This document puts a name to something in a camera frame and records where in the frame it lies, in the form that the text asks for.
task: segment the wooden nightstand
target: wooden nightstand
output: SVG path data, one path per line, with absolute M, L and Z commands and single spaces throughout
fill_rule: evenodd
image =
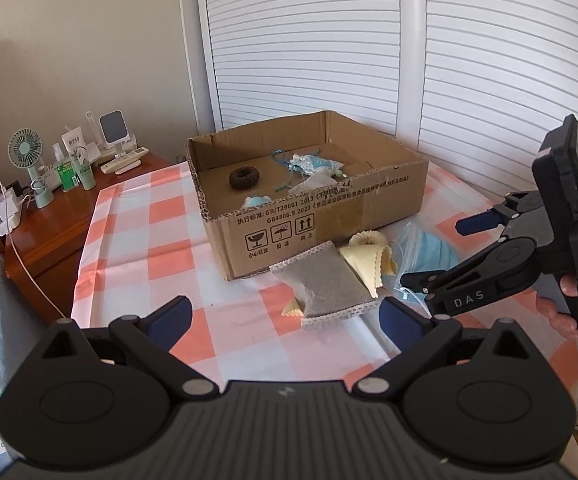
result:
M 94 169 L 96 187 L 85 191 L 82 186 L 63 192 L 54 191 L 55 198 L 48 206 L 37 209 L 30 205 L 23 211 L 20 225 L 12 233 L 18 254 L 29 273 L 45 294 L 67 317 L 74 304 L 74 286 L 78 277 L 80 255 L 85 245 L 98 193 L 106 187 L 135 176 L 169 166 L 162 158 L 148 153 L 142 164 L 119 176 Z M 13 251 L 10 238 L 5 244 L 5 271 L 38 315 L 47 323 L 59 318 L 29 280 Z

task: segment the white louvered door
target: white louvered door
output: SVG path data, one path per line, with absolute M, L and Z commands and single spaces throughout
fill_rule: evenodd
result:
M 419 151 L 492 198 L 578 117 L 578 0 L 427 0 Z
M 218 129 L 330 109 L 395 132 L 399 0 L 204 0 L 204 12 Z

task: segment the handheld fan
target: handheld fan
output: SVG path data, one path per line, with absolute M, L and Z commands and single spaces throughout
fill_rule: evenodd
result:
M 34 191 L 36 206 L 39 209 L 54 199 L 54 194 L 45 183 L 45 175 L 40 173 L 41 170 L 46 170 L 40 160 L 42 151 L 43 141 L 40 135 L 30 128 L 23 128 L 13 134 L 8 146 L 12 164 L 29 172 L 31 189 Z

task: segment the checkered tablecloth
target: checkered tablecloth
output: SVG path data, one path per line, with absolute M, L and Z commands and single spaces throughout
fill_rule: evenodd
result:
M 412 218 L 466 256 L 491 243 L 498 232 L 461 237 L 455 222 L 489 206 L 480 193 L 430 164 L 422 210 Z M 179 294 L 191 300 L 194 318 L 171 353 L 221 386 L 230 379 L 343 378 L 351 384 L 393 355 L 366 319 L 301 330 L 299 318 L 281 316 L 293 292 L 270 272 L 225 281 L 207 241 L 187 163 L 100 192 L 72 317 L 83 328 L 106 326 L 123 314 L 147 316 Z M 534 292 L 460 319 L 466 326 L 483 327 L 498 317 L 518 320 L 576 396 L 578 345 L 550 329 L 536 312 Z

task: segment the cardboard box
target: cardboard box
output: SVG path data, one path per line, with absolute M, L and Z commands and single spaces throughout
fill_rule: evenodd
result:
M 287 168 L 274 150 L 344 163 L 336 186 L 289 195 L 276 188 Z M 187 161 L 213 254 L 228 280 L 246 276 L 327 240 L 342 242 L 420 211 L 429 163 L 393 136 L 331 111 L 246 124 L 187 143 Z M 260 173 L 252 189 L 236 191 L 229 174 L 242 166 Z M 295 174 L 291 184 L 302 179 Z M 270 203 L 241 210 L 248 196 Z

